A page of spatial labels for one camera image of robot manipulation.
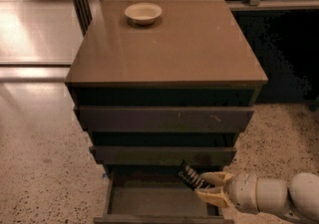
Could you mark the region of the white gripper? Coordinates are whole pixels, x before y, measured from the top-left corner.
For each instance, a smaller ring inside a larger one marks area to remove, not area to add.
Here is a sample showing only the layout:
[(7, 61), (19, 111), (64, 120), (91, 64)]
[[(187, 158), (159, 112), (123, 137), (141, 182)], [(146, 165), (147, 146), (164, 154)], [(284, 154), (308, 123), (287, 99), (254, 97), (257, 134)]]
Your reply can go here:
[[(229, 198), (236, 209), (242, 213), (257, 214), (256, 200), (257, 176), (251, 173), (240, 173), (233, 176), (229, 172), (205, 172), (200, 175), (207, 183), (217, 186), (206, 189), (195, 189), (199, 199), (219, 208), (230, 206)], [(227, 185), (227, 194), (221, 186)]]

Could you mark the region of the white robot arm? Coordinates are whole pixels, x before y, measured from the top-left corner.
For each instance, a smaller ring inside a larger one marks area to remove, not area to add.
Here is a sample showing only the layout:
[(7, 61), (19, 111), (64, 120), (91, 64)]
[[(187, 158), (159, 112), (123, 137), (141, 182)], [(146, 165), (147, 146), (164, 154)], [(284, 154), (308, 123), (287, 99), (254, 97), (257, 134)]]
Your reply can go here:
[(210, 187), (194, 192), (208, 204), (267, 213), (296, 224), (319, 224), (319, 176), (313, 173), (298, 173), (289, 182), (253, 173), (206, 172), (200, 177)]

